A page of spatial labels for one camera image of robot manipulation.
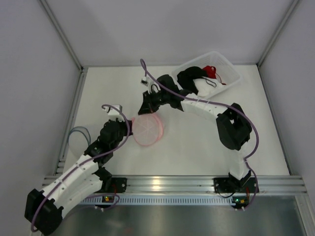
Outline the pink trimmed mesh laundry bag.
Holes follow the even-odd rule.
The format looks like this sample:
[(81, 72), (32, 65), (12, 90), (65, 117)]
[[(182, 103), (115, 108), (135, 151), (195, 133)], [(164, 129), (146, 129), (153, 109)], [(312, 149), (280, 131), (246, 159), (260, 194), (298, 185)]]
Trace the pink trimmed mesh laundry bag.
[(145, 114), (132, 118), (132, 135), (141, 146), (151, 146), (163, 137), (164, 129), (157, 114)]

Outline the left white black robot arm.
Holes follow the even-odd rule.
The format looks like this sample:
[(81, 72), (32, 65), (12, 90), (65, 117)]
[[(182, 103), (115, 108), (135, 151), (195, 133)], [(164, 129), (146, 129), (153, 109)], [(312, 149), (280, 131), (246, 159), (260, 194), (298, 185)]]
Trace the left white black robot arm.
[(112, 175), (104, 165), (128, 139), (132, 122), (109, 120), (98, 138), (64, 174), (41, 190), (27, 195), (25, 218), (33, 233), (52, 234), (66, 215), (82, 200), (99, 191), (107, 191)]

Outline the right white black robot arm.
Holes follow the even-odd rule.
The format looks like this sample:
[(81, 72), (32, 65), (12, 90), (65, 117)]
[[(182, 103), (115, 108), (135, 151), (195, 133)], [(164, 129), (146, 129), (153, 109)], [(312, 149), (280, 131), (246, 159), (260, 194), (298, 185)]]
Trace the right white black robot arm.
[(152, 114), (165, 104), (183, 112), (193, 113), (214, 122), (217, 126), (219, 139), (228, 149), (229, 177), (237, 181), (246, 181), (252, 172), (246, 166), (242, 146), (249, 141), (252, 127), (240, 113), (243, 111), (237, 103), (229, 108), (212, 105), (209, 101), (202, 102), (197, 95), (187, 89), (179, 89), (169, 75), (158, 78), (159, 89), (154, 90), (154, 81), (143, 77), (141, 84), (147, 87), (143, 92), (143, 103), (139, 115)]

